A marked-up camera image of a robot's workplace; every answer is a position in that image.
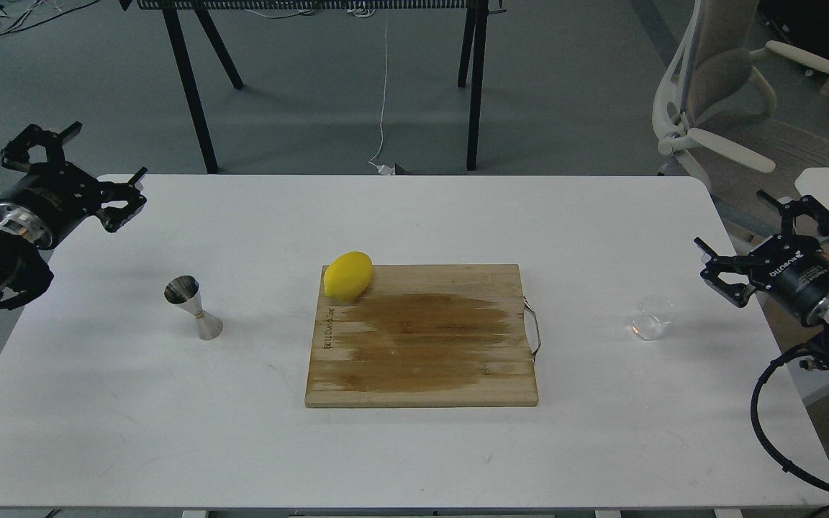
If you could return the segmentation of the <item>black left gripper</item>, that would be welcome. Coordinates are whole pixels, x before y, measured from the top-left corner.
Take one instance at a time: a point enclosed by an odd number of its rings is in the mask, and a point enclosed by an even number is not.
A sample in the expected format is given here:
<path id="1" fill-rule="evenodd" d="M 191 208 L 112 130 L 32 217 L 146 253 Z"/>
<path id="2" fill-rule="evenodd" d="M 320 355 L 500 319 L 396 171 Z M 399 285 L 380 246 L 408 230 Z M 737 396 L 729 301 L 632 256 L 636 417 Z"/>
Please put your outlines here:
<path id="1" fill-rule="evenodd" d="M 65 144 L 79 135 L 82 122 L 72 122 L 62 132 L 29 124 L 0 151 L 1 167 L 26 173 L 11 188 L 0 193 L 0 222 L 9 215 L 30 215 L 30 242 L 41 250 L 52 250 L 87 217 L 95 216 L 109 233 L 118 232 L 144 209 L 139 168 L 124 183 L 98 181 L 68 164 Z M 42 147 L 45 160 L 32 162 L 30 150 Z"/>

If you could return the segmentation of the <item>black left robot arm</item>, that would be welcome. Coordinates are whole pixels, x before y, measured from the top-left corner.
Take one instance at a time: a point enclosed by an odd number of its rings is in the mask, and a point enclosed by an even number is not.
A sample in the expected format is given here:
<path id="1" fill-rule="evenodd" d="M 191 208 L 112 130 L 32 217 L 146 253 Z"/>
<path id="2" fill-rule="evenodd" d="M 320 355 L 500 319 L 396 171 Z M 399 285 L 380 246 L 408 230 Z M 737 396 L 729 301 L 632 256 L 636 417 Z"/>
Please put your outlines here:
<path id="1" fill-rule="evenodd" d="M 102 181 L 66 160 L 65 144 L 81 131 L 27 125 L 0 153 L 22 177 L 0 194 L 0 309 L 21 308 L 48 291 L 53 275 L 42 253 L 56 249 L 85 219 L 118 232 L 147 203 L 141 168 L 132 177 Z"/>

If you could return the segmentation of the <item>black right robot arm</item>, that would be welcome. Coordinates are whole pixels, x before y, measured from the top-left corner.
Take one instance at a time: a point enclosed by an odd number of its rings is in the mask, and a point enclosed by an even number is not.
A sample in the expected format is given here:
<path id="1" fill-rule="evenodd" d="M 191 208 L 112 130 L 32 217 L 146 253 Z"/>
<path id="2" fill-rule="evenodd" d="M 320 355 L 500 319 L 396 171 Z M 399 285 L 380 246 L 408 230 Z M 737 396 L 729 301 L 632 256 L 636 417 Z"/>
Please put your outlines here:
<path id="1" fill-rule="evenodd" d="M 823 327 L 819 337 L 790 350 L 785 361 L 810 357 L 810 368 L 829 372 L 829 254 L 823 250 L 829 210 L 813 196 L 779 202 L 766 191 L 756 195 L 779 213 L 780 232 L 735 256 L 718 255 L 695 238 L 705 254 L 700 276 L 736 307 L 746 307 L 751 295 L 762 291 L 803 327 Z"/>

